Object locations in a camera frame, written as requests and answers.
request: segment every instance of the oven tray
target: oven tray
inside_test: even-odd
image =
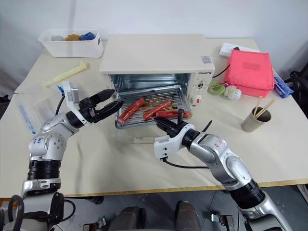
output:
[[[139,108],[125,122],[125,124],[121,126],[117,122],[119,116],[142,97],[145,97],[144,106]],[[184,96],[184,93],[182,91],[181,85],[120,92],[116,94],[116,100],[124,101],[122,108],[117,113],[115,113],[115,126],[118,129],[134,128],[139,126],[156,124],[154,119],[150,119],[145,122],[143,120],[143,114],[166,100],[171,100],[171,106],[165,108],[164,110],[178,110],[179,108],[182,108],[185,111],[191,112],[186,96]]]

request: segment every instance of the red sausage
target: red sausage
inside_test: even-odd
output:
[[[178,117],[178,111],[159,111],[156,112],[156,117],[162,117],[162,118],[176,118]],[[183,114],[184,118],[190,118],[192,117],[192,113],[185,111]]]
[[[145,100],[143,98],[137,100],[132,106],[130,106],[125,112],[120,115],[117,121],[120,125],[124,125],[125,121],[133,114],[138,108],[144,105]]]
[[[156,112],[166,108],[166,107],[169,107],[171,105],[171,101],[170,100],[167,100],[167,101],[164,101],[162,103],[160,103],[159,105],[157,105],[155,108],[151,109],[150,111],[146,112],[144,115],[143,115],[143,119],[144,121],[147,121],[149,120],[153,115],[155,115]]]

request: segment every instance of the cup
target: cup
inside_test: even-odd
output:
[[[245,132],[252,132],[256,130],[258,127],[261,125],[265,124],[266,122],[270,121],[271,119],[271,114],[269,113],[268,110],[266,110],[262,115],[256,119],[254,117],[254,111],[256,108],[252,109],[251,113],[247,116],[247,118],[243,121],[241,124],[242,129]],[[258,107],[256,115],[261,111],[263,107]]]

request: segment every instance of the oven dial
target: oven dial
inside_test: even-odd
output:
[[[191,99],[192,106],[193,107],[198,106],[201,103],[202,98],[203,98],[202,95],[192,96],[192,99]]]

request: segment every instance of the white table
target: white table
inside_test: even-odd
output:
[[[252,39],[208,39],[208,53],[213,58],[216,74],[227,63],[227,59],[218,54],[224,42],[258,48]],[[18,94],[13,96],[0,121],[0,197],[19,194],[28,172],[27,147],[32,135],[19,112],[17,98],[28,97],[36,104],[45,95],[52,95],[50,92],[43,94],[35,83],[74,67],[79,60],[52,58],[44,51],[16,90]],[[82,87],[82,97],[85,97],[104,89],[105,83],[98,70],[100,58],[81,60],[88,62],[90,69],[69,80]],[[54,107],[59,97],[57,93]],[[261,186],[308,183],[308,120],[292,97],[281,99],[272,92],[267,100],[272,97],[276,99],[269,110],[272,120],[253,133],[246,133],[240,127],[257,103],[257,98],[246,95],[238,101],[230,101],[223,96],[207,94],[202,105],[193,109],[189,122],[201,130],[213,119],[208,132],[227,141]],[[152,136],[163,135],[156,126],[148,129]],[[155,158],[152,144],[133,144],[134,137],[148,134],[145,128],[117,130],[113,116],[92,127],[83,127],[68,141],[60,169],[60,192],[66,196],[89,196],[222,189],[209,170],[168,166]],[[170,161],[204,165],[185,149]]]

